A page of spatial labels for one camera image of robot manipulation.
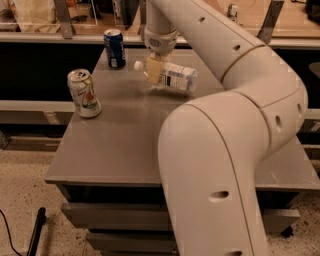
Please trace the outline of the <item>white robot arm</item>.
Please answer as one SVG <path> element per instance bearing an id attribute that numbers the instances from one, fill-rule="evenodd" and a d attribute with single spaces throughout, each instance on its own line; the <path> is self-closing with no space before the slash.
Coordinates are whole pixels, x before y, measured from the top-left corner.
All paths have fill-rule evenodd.
<path id="1" fill-rule="evenodd" d="M 146 0 L 146 37 L 172 29 L 223 90 L 164 121 L 158 162 L 180 256 L 269 256 L 257 165 L 291 141 L 308 106 L 298 75 L 203 0 Z"/>

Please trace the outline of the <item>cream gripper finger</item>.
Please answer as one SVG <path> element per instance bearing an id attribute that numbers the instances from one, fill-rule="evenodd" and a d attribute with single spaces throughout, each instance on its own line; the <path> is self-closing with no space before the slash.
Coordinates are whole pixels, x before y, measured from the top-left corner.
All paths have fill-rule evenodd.
<path id="1" fill-rule="evenodd" d="M 164 60 L 156 56 L 149 56 L 146 59 L 146 64 L 146 73 L 148 81 L 153 84 L 158 84 L 163 70 Z"/>

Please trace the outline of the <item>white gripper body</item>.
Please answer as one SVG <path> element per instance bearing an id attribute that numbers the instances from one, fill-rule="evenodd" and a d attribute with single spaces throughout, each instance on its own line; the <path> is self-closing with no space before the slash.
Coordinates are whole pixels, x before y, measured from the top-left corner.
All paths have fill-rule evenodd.
<path id="1" fill-rule="evenodd" d="M 170 33 L 159 34 L 146 27 L 144 37 L 145 46 L 150 52 L 159 56 L 167 56 L 176 46 L 178 31 L 173 30 Z"/>

